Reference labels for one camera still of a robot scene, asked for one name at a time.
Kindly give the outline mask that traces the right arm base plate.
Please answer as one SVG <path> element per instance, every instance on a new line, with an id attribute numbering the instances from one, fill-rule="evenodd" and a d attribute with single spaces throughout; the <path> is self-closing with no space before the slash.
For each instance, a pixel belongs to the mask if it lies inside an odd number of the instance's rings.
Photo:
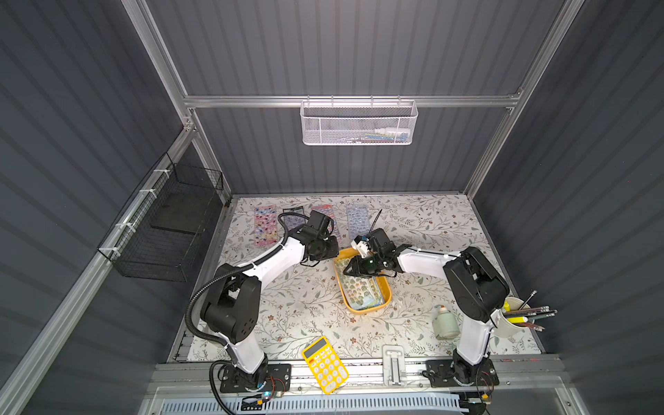
<path id="1" fill-rule="evenodd" d="M 420 374 L 432 387 L 488 387 L 500 385 L 493 361 L 483 358 L 477 365 L 461 359 L 429 360 Z"/>

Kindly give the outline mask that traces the green dinosaur sticker sheet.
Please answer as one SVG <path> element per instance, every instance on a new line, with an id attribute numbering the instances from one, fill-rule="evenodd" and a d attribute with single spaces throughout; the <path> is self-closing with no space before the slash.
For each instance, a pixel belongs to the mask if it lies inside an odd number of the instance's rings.
<path id="1" fill-rule="evenodd" d="M 342 294 L 351 311 L 366 311 L 385 304 L 376 278 L 357 278 L 343 273 L 350 259 L 337 259 L 335 270 Z"/>

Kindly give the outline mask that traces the purple sticker sheet black border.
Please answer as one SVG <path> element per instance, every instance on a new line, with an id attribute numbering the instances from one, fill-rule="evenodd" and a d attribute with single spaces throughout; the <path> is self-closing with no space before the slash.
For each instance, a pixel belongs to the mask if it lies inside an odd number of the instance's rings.
<path id="1" fill-rule="evenodd" d="M 304 225 L 307 221 L 307 219 L 304 218 L 305 212 L 303 206 L 285 207 L 283 209 L 283 214 L 285 214 L 283 221 L 289 230 L 294 230 L 297 227 Z"/>

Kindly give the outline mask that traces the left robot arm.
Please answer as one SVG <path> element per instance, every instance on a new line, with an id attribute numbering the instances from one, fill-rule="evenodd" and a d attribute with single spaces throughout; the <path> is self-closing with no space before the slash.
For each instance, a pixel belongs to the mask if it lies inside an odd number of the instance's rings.
<path id="1" fill-rule="evenodd" d="M 283 238 L 255 259 L 218 266 L 212 279 L 195 292 L 185 311 L 188 331 L 226 350 L 235 368 L 247 375 L 264 371 L 268 358 L 254 328 L 262 290 L 296 265 L 317 266 L 339 254 L 335 221 L 316 210 L 278 215 Z"/>

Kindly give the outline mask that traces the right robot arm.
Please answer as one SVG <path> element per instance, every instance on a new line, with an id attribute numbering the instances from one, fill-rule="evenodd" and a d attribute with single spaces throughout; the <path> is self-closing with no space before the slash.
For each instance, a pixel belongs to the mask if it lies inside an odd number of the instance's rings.
<path id="1" fill-rule="evenodd" d="M 489 337 L 497 327 L 498 316 L 509 294 L 505 278 L 477 247 L 461 252 L 424 250 L 410 244 L 395 245 L 378 228 L 351 242 L 358 252 L 343 273 L 356 278 L 373 278 L 390 271 L 419 273 L 444 278 L 451 287 L 456 305 L 463 314 L 458 346 L 453 352 L 451 370 L 456 379 L 469 384 L 489 360 Z"/>

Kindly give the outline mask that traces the pink cat sticker sheet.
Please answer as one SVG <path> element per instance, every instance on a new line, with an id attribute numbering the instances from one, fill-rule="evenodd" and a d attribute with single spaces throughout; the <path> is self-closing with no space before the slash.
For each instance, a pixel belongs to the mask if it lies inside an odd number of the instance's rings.
<path id="1" fill-rule="evenodd" d="M 254 209 L 254 243 L 269 247 L 278 241 L 277 208 L 274 205 Z"/>

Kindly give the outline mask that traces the pale blue jewel sticker sheet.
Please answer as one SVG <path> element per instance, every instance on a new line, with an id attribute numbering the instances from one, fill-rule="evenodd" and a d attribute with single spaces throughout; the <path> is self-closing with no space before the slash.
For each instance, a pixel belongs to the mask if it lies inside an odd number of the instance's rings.
<path id="1" fill-rule="evenodd" d="M 354 240 L 357 236 L 363 236 L 370 230 L 369 208 L 367 205 L 356 204 L 347 207 L 349 238 Z"/>

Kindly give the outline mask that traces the yellow storage tray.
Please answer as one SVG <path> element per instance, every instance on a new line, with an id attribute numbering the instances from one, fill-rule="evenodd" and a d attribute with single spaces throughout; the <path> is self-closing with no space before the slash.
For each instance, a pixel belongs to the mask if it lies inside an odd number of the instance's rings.
<path id="1" fill-rule="evenodd" d="M 334 267 L 342 301 L 351 313 L 362 315 L 385 308 L 392 301 L 393 294 L 385 276 L 360 278 L 343 273 L 357 255 L 352 248 L 342 249 L 334 259 Z"/>

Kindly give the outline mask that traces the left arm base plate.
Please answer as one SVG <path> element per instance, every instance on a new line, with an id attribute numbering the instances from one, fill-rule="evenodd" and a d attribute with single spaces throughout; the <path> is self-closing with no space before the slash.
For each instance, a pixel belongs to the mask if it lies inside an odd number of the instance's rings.
<path id="1" fill-rule="evenodd" d="M 226 366 L 217 375 L 221 393 L 288 392 L 292 379 L 292 365 L 268 363 L 254 373 L 245 373 L 234 366 Z"/>

